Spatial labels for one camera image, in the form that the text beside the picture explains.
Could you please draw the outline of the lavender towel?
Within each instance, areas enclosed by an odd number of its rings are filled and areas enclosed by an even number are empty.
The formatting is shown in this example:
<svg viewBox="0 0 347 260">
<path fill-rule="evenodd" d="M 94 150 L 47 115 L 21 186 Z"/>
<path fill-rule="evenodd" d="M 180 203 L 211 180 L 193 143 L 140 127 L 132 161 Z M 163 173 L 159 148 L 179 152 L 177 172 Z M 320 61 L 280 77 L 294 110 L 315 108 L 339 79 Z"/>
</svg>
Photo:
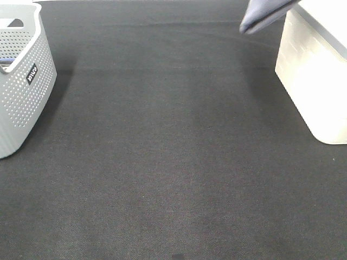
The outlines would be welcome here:
<svg viewBox="0 0 347 260">
<path fill-rule="evenodd" d="M 283 17 L 299 0 L 251 0 L 239 26 L 242 34 L 254 34 Z"/>
</svg>

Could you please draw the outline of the white plastic storage bin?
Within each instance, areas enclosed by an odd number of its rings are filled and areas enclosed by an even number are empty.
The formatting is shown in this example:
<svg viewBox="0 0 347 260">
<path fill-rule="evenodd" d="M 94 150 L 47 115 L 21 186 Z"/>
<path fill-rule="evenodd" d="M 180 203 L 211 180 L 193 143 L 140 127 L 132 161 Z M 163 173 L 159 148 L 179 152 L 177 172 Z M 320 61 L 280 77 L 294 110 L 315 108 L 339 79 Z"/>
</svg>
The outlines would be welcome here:
<svg viewBox="0 0 347 260">
<path fill-rule="evenodd" d="M 286 15 L 275 72 L 313 136 L 346 143 L 346 1 L 300 1 Z"/>
</svg>

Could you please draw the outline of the grey perforated plastic basket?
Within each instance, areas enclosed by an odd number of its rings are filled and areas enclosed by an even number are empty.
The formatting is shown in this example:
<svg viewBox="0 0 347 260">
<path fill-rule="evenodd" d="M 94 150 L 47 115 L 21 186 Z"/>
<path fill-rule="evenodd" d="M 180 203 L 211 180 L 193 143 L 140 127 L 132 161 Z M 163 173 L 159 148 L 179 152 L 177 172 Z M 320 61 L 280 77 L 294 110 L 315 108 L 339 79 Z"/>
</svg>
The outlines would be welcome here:
<svg viewBox="0 0 347 260">
<path fill-rule="evenodd" d="M 57 72 L 41 19 L 33 1 L 1 1 L 1 57 L 14 58 L 1 67 L 1 158 L 15 153 L 42 113 Z M 22 26 L 11 26 L 19 20 Z"/>
</svg>

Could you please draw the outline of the blue item inside grey basket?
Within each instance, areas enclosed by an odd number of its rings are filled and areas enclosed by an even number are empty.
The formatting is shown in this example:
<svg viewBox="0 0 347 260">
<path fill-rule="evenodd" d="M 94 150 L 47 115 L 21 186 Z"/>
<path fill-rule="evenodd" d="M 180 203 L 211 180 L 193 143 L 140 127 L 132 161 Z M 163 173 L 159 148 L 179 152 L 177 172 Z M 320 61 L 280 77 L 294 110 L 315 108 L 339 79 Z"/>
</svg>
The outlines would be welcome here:
<svg viewBox="0 0 347 260">
<path fill-rule="evenodd" d="M 15 59 L 12 57 L 10 57 L 10 58 L 1 57 L 0 58 L 0 65 L 1 65 L 1 67 L 8 67 L 14 62 L 14 60 Z"/>
</svg>

